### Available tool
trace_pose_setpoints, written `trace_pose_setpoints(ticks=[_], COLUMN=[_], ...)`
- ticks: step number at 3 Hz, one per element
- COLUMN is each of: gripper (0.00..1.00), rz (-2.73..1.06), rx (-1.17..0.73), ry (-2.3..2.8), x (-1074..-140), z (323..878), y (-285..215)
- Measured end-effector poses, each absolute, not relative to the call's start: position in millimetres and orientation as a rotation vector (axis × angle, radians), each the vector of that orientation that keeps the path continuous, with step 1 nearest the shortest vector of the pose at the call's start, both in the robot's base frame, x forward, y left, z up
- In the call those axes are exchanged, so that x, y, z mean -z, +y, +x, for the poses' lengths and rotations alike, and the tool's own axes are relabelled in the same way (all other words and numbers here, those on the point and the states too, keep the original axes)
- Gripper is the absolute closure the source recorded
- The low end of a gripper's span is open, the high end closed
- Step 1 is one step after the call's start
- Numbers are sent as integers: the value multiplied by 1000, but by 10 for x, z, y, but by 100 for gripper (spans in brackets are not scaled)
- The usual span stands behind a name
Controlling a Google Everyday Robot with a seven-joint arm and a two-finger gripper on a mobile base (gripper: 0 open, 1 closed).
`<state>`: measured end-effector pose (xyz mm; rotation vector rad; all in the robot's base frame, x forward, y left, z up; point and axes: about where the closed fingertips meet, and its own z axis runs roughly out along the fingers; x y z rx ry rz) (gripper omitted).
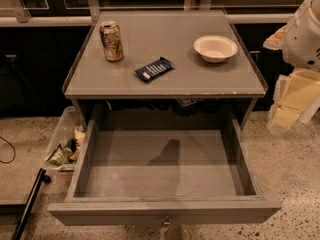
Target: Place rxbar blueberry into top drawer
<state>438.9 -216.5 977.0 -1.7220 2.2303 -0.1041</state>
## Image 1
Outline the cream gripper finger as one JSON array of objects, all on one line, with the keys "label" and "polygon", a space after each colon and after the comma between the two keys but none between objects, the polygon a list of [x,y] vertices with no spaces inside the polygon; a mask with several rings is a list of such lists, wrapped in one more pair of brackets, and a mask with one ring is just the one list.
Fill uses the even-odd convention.
[{"label": "cream gripper finger", "polygon": [[285,26],[278,29],[275,33],[269,36],[263,43],[263,47],[269,50],[281,50],[283,48],[283,37]]},{"label": "cream gripper finger", "polygon": [[267,129],[281,134],[297,122],[307,124],[320,108],[320,72],[295,68],[280,75],[268,115]]}]

